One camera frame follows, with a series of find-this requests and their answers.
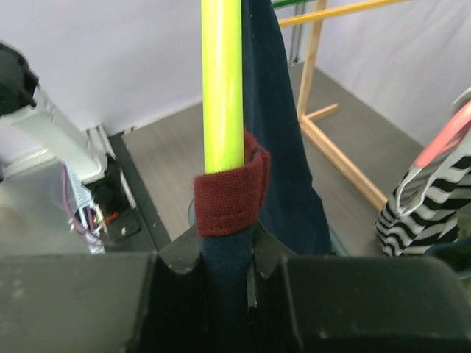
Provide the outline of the pink hanger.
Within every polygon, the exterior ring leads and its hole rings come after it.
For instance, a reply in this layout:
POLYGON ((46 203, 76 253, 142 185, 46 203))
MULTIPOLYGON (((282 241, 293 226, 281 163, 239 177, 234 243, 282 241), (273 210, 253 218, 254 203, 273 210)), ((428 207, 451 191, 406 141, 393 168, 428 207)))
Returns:
POLYGON ((459 144, 469 129, 470 102, 467 102, 422 150, 415 159, 414 166, 418 168, 428 166, 439 155, 459 144))

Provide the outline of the navy maroon tank top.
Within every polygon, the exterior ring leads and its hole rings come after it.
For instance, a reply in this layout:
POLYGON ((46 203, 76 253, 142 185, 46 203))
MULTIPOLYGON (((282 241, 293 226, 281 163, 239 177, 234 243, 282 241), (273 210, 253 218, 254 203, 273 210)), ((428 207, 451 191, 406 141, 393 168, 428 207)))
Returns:
POLYGON ((271 2, 243 1, 241 26, 245 164, 194 180, 209 328, 218 352, 252 351, 247 269, 258 229, 297 254, 332 251, 271 2))

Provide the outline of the neon yellow hanger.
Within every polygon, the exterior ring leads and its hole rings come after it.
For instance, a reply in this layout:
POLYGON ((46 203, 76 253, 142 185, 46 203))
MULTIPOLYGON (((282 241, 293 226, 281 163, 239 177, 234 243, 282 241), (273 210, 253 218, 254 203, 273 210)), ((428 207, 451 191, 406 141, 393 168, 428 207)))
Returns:
POLYGON ((205 173, 244 164, 242 23, 239 0, 202 0, 205 173))

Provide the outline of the striped black white tank top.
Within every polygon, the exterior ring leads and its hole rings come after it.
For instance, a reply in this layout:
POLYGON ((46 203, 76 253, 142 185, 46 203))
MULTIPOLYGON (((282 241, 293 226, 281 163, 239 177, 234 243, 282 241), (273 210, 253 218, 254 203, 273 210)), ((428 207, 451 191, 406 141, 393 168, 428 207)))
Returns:
MULTIPOLYGON (((453 103, 455 115, 467 102, 465 90, 453 103)), ((470 129, 459 144, 424 168, 411 164, 375 222, 384 255, 424 255, 458 240, 457 212, 470 203, 470 129)))

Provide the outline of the orange yellow hanger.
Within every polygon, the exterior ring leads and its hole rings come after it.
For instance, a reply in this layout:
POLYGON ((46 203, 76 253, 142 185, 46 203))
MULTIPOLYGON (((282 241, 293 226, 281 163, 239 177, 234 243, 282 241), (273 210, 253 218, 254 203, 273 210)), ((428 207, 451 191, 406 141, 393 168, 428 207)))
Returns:
POLYGON ((304 15, 296 15, 289 18, 284 18, 279 20, 279 25, 281 28, 287 26, 295 26, 308 22, 320 21, 326 18, 334 18, 343 15, 349 15, 351 13, 372 10, 375 8, 385 7, 400 2, 404 2, 404 0, 377 0, 347 4, 340 7, 328 8, 326 10, 317 10, 304 15))

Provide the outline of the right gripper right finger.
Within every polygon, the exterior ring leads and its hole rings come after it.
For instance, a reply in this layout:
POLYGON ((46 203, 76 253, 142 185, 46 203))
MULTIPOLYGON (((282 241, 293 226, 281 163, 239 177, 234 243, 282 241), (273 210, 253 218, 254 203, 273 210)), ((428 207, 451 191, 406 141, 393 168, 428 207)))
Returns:
POLYGON ((470 305, 432 257, 253 257, 257 352, 468 352, 470 305))

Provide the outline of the green velvet hanger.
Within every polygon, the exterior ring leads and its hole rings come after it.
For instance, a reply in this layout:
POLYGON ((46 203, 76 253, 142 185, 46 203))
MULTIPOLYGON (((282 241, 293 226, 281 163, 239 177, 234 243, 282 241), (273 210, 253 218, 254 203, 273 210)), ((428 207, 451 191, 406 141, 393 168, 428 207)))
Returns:
POLYGON ((295 4, 306 2, 306 0, 275 0, 272 2, 274 8, 289 7, 295 4))

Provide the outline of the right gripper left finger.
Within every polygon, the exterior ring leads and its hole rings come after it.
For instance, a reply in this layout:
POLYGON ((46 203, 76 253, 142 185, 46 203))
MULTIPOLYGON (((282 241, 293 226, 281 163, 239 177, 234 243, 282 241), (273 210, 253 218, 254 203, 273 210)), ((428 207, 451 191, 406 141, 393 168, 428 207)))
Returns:
POLYGON ((1 259, 3 352, 197 352, 200 242, 160 252, 1 259))

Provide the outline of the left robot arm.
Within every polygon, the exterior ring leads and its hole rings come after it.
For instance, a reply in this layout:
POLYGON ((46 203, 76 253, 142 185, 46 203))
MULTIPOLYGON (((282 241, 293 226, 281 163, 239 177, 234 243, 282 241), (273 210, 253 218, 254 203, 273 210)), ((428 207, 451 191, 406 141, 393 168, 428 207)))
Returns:
POLYGON ((88 185, 103 179, 108 158, 57 108, 26 58, 1 44, 1 119, 19 128, 88 185))

